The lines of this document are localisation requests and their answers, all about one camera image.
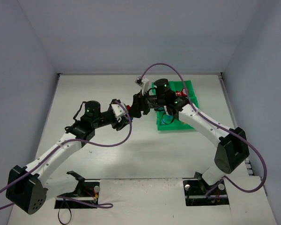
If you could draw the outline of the red white printed lego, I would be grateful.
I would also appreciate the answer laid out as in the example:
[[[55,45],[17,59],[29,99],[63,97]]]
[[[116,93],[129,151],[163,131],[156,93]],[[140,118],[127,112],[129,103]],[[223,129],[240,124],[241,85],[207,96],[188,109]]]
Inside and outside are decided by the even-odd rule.
[[[182,90],[180,90],[180,91],[176,91],[176,95],[177,96],[184,96],[184,97],[186,97],[187,96],[187,94],[186,94],[186,90],[185,90],[185,88],[183,88]]]

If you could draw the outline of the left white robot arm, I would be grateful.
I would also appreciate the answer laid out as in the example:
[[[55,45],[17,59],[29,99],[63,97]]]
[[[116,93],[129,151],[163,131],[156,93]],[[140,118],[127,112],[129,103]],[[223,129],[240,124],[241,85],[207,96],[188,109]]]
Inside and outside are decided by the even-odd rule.
[[[84,114],[65,128],[62,137],[43,155],[24,167],[16,165],[9,172],[6,197],[27,214],[36,213],[46,200],[60,195],[79,196],[85,189],[85,178],[74,171],[51,179],[50,176],[72,154],[81,150],[95,136],[95,130],[110,125],[120,131],[131,125],[129,106],[114,99],[107,111],[97,101],[83,102]]]

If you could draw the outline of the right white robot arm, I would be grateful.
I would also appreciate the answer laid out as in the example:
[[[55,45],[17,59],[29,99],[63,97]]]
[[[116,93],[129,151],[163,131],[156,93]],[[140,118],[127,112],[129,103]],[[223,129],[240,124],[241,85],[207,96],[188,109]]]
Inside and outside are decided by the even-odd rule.
[[[138,77],[136,84],[141,91],[133,96],[129,109],[131,117],[140,118],[151,109],[161,109],[167,115],[186,123],[205,136],[215,147],[213,164],[201,175],[209,186],[227,174],[231,174],[249,156],[245,132],[241,128],[232,129],[203,113],[186,94],[179,95],[171,90],[165,78],[154,82],[155,94],[149,94],[149,80]]]

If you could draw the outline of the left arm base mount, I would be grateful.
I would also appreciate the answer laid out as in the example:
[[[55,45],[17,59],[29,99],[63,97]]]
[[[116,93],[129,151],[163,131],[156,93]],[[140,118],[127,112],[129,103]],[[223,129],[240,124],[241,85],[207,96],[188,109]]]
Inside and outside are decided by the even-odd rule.
[[[62,196],[73,198],[78,201],[88,203],[88,204],[98,204],[99,198],[99,188],[100,188],[100,181],[98,180],[86,180],[84,182],[84,187],[80,191],[79,194],[75,194],[74,192],[71,193],[64,193]],[[95,209],[93,206],[88,206],[85,204],[81,204],[69,199],[63,198],[56,198],[54,209]]]

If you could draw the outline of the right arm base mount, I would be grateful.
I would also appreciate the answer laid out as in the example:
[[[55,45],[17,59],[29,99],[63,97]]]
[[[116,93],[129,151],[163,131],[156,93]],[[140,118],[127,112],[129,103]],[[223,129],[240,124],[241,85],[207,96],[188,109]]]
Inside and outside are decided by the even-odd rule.
[[[183,188],[187,207],[229,205],[223,180],[209,186],[203,180],[192,178],[183,180]]]

